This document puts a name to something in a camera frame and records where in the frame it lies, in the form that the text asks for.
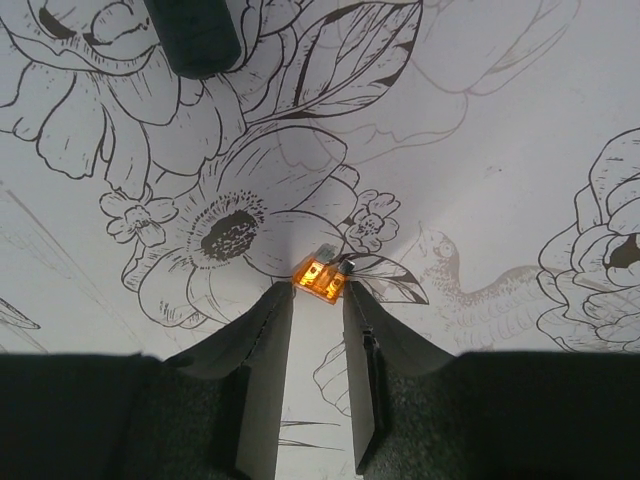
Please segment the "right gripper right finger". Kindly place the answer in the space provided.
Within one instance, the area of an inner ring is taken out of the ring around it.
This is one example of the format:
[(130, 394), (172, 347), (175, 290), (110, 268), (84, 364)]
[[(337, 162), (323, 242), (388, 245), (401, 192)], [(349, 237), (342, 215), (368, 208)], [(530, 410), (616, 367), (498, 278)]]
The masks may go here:
[(391, 432), (389, 369), (403, 378), (431, 373), (454, 356), (387, 312), (358, 281), (343, 292), (343, 338), (347, 362), (355, 470), (364, 475)]

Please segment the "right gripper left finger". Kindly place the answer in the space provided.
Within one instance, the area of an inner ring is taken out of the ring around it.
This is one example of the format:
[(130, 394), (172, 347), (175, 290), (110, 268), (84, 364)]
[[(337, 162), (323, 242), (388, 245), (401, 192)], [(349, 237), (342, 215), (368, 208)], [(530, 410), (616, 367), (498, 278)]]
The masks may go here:
[(243, 315), (165, 361), (218, 388), (209, 447), (230, 479), (275, 477), (293, 286), (273, 284)]

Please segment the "orange blade fuse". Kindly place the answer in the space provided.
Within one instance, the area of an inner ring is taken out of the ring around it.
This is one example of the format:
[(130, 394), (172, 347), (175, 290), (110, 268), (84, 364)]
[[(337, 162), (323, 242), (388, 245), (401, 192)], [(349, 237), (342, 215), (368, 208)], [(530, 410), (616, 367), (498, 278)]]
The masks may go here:
[(347, 254), (339, 255), (336, 246), (325, 243), (300, 263), (292, 283), (296, 288), (335, 305), (354, 269), (355, 263)]

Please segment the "black fuse box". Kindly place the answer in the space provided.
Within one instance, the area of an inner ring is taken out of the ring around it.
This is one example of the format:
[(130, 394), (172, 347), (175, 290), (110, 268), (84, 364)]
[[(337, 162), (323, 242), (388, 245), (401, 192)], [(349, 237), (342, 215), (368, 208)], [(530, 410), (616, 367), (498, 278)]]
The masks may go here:
[(146, 0), (171, 70), (205, 80), (230, 69), (241, 45), (224, 0)]

